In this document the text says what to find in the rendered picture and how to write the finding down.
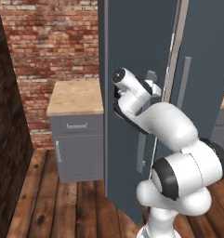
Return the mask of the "dark grey freezer door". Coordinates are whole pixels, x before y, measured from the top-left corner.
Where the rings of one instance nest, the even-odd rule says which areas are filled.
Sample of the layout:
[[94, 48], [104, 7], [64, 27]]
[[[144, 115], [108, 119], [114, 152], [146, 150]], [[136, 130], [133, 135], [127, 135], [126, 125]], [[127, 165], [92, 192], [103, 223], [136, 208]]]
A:
[[[109, 0], [109, 77], [119, 67], [139, 79], [152, 70], [157, 74], [157, 85], [164, 85], [177, 6], [178, 0]], [[108, 83], [107, 99], [108, 199], [139, 224], [142, 206], [137, 186], [148, 178], [150, 168], [137, 171], [139, 132], [113, 111], [112, 82]]]

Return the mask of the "dark grey fridge door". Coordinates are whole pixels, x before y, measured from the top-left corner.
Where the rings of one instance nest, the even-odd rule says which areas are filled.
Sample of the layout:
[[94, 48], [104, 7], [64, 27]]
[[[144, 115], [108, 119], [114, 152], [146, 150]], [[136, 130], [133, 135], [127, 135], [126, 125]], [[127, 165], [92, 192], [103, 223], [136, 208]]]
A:
[[181, 110], [211, 139], [224, 98], [224, 0], [182, 0], [165, 92], [176, 106], [185, 57], [191, 67]]

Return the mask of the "grey cabinet with wooden top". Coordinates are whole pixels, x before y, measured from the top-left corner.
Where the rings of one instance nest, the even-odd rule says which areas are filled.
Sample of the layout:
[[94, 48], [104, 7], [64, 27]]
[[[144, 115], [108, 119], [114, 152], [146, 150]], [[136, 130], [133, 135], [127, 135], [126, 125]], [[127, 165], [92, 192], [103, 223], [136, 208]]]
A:
[[[102, 114], [103, 104], [98, 80], [58, 81], [53, 89], [46, 115], [84, 115]], [[92, 136], [79, 133], [71, 136]]]

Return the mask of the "grey cabinet door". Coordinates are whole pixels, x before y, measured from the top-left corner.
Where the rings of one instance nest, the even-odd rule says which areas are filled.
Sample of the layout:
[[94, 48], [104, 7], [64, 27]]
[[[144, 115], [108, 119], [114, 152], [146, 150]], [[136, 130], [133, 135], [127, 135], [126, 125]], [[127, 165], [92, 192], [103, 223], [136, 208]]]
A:
[[62, 163], [58, 162], [59, 180], [63, 183], [103, 180], [103, 137], [101, 135], [54, 138], [59, 141]]

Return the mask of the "grey drawer front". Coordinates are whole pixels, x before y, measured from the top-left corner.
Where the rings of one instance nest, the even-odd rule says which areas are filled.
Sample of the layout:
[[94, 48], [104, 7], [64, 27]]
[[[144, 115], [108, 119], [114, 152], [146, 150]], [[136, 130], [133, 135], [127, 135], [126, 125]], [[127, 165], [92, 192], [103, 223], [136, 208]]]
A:
[[[84, 115], [65, 115], [65, 116], [51, 116], [50, 128], [52, 136], [64, 137], [79, 133], [87, 135], [102, 135], [103, 134], [103, 115], [102, 114], [84, 114]], [[69, 125], [82, 125], [87, 123], [87, 128], [82, 129], [68, 129]]]

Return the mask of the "dark grey fridge body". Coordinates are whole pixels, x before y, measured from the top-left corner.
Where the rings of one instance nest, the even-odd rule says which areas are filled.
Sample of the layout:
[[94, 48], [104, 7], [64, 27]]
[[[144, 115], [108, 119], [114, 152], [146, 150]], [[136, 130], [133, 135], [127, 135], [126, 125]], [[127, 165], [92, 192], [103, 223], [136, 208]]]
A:
[[99, 82], [103, 102], [104, 139], [104, 194], [108, 196], [108, 4], [109, 0], [98, 0], [99, 17]]

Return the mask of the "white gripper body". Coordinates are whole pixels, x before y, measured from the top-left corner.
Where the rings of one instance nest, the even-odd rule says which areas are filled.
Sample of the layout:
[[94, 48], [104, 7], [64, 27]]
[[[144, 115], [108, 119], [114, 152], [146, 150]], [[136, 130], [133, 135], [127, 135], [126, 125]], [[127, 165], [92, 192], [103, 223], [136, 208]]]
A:
[[153, 97], [160, 97], [162, 94], [162, 89], [156, 85], [152, 80], [145, 81], [148, 91]]

